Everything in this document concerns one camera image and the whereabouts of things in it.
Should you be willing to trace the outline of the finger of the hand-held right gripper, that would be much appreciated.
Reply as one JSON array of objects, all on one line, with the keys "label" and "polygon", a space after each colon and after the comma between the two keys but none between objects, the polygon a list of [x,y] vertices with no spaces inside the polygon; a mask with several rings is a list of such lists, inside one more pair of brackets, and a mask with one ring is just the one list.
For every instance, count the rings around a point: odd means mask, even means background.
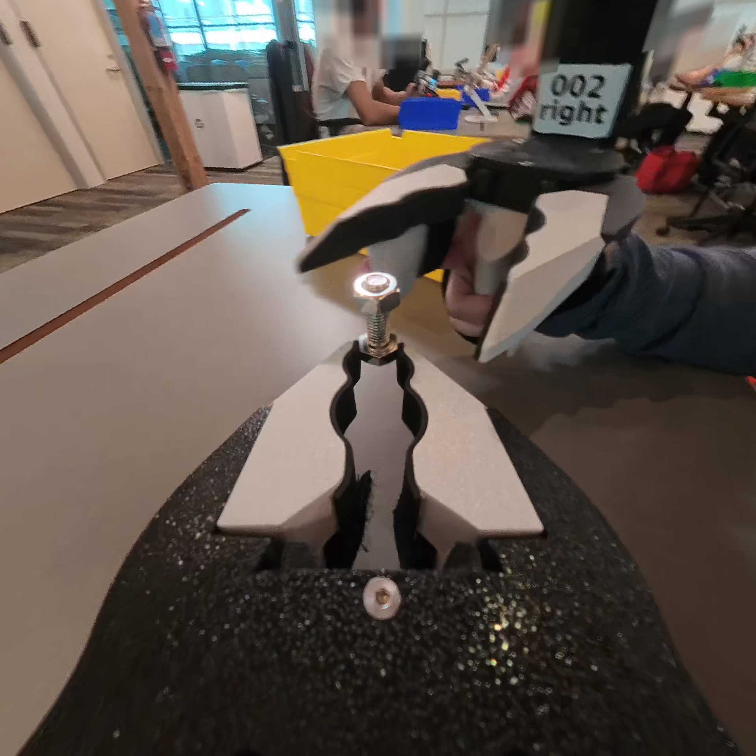
[{"label": "finger of the hand-held right gripper", "polygon": [[609,197],[541,194],[528,216],[491,210],[476,242],[476,293],[492,307],[476,346],[487,363],[532,333],[587,278],[604,247]]},{"label": "finger of the hand-held right gripper", "polygon": [[467,198],[462,168],[438,163],[387,179],[336,216],[298,258],[307,273],[368,251],[373,271],[418,279],[441,268]]}]

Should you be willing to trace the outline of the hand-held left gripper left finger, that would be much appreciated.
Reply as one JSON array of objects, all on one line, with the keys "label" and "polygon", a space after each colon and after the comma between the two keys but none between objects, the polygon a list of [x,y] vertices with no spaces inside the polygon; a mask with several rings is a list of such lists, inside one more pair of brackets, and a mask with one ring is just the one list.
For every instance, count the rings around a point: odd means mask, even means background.
[{"label": "hand-held left gripper left finger", "polygon": [[358,343],[347,342],[273,401],[219,516],[220,532],[359,549],[365,505],[345,431],[356,417],[361,365]]}]

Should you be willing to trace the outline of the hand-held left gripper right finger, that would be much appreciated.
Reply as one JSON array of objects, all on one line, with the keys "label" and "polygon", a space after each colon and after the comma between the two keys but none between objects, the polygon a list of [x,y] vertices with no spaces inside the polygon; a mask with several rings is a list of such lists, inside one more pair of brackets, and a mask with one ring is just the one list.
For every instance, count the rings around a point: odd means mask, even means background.
[{"label": "hand-held left gripper right finger", "polygon": [[446,559],[459,543],[543,534],[485,405],[419,354],[395,361],[412,433],[395,507],[401,559]]}]

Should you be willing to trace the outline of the yellow plastic bin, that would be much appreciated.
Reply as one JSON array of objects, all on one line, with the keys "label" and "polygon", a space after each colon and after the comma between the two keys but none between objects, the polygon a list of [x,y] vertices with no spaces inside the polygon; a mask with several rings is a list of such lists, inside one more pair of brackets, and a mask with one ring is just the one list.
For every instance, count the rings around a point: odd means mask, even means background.
[{"label": "yellow plastic bin", "polygon": [[[466,173],[471,151],[488,141],[411,130],[395,135],[380,129],[281,147],[280,155],[310,241],[342,211],[395,175],[438,163]],[[397,280],[408,293],[416,279]]]}]

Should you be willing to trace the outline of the silver hex bolt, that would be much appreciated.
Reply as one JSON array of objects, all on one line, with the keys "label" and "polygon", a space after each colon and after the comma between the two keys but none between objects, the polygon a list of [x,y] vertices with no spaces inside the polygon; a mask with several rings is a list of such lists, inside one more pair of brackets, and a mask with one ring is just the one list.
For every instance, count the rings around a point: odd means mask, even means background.
[{"label": "silver hex bolt", "polygon": [[364,315],[369,340],[383,345],[389,339],[391,313],[401,303],[401,289],[395,276],[383,272],[367,272],[354,280],[355,304]]}]

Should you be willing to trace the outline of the silver hex nut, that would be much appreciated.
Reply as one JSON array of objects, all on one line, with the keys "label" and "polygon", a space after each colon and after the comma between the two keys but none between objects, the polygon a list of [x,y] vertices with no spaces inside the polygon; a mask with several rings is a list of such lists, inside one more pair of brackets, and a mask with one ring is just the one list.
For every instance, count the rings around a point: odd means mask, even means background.
[{"label": "silver hex nut", "polygon": [[396,334],[391,333],[385,344],[373,345],[369,340],[369,334],[365,333],[358,338],[358,349],[360,359],[364,363],[374,365],[389,364],[396,359],[398,339]]}]

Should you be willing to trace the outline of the person's right forearm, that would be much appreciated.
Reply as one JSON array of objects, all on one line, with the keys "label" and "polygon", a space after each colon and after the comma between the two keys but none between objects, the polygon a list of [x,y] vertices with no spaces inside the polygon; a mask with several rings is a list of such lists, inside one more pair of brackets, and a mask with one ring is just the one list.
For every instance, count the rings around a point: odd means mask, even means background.
[{"label": "person's right forearm", "polygon": [[536,331],[754,377],[755,248],[653,246],[629,232]]}]

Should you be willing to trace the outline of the person's right hand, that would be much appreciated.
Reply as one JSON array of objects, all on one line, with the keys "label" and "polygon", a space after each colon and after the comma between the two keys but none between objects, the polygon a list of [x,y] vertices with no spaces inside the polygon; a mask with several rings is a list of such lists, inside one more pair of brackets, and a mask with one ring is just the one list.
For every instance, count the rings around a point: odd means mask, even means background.
[{"label": "person's right hand", "polygon": [[495,241],[488,216],[468,209],[458,218],[442,264],[447,274],[444,303],[450,324],[468,339],[482,335],[493,304],[490,295],[476,292],[476,270]]}]

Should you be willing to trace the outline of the blue plastic bin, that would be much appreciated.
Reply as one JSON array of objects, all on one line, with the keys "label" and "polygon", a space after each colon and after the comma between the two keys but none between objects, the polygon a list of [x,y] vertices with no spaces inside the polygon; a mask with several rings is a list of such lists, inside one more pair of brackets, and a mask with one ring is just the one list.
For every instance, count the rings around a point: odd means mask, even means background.
[{"label": "blue plastic bin", "polygon": [[455,132],[462,110],[462,101],[453,98],[407,98],[400,107],[398,124],[411,131]]}]

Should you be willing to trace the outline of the red bag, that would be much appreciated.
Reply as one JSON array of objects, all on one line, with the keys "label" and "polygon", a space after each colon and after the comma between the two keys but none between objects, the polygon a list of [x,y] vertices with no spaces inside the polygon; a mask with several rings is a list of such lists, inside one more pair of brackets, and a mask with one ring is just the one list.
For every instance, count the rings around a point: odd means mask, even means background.
[{"label": "red bag", "polygon": [[636,181],[644,194],[679,194],[697,173],[702,157],[693,150],[660,146],[641,161]]}]

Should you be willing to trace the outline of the black high-back chair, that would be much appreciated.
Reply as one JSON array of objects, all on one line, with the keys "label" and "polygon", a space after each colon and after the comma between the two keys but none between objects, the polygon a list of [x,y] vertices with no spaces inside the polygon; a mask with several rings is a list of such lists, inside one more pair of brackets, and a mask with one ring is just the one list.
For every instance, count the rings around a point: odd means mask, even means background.
[{"label": "black high-back chair", "polygon": [[302,46],[294,41],[271,41],[266,47],[266,61],[278,145],[317,139]]}]

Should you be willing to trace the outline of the black office chair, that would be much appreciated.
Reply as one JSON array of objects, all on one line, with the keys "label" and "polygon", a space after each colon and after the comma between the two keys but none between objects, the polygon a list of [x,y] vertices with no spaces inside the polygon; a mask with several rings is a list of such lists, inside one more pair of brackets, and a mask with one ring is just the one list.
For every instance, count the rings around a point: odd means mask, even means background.
[{"label": "black office chair", "polygon": [[721,119],[694,176],[699,198],[688,215],[668,216],[658,236],[679,230],[705,232],[711,240],[754,239],[755,105]]}]

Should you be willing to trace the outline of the red fire extinguisher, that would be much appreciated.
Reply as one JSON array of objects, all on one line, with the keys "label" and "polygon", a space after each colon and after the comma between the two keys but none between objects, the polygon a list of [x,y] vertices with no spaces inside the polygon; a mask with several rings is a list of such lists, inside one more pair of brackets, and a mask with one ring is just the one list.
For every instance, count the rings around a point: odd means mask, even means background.
[{"label": "red fire extinguisher", "polygon": [[178,62],[172,47],[172,40],[163,17],[150,5],[144,11],[146,33],[155,52],[156,60],[169,73],[178,71]]}]

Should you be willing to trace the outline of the cream door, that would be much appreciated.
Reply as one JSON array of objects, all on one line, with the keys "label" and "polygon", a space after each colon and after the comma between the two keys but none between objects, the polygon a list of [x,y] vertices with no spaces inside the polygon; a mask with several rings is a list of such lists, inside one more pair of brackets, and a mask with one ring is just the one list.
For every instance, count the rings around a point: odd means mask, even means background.
[{"label": "cream door", "polygon": [[5,20],[1,35],[1,212],[6,213],[74,191],[77,184]]},{"label": "cream door", "polygon": [[93,187],[164,159],[107,2],[9,2],[20,52],[62,139],[75,181]]}]

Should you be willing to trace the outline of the wooden post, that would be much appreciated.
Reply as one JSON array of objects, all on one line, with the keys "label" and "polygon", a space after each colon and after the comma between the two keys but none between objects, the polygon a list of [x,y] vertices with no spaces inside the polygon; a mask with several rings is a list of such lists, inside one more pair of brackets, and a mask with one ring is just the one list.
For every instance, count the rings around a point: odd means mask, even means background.
[{"label": "wooden post", "polygon": [[146,33],[144,11],[152,2],[115,1],[134,62],[154,112],[160,133],[182,186],[195,191],[209,184],[205,168],[184,112],[175,77],[159,62]]}]

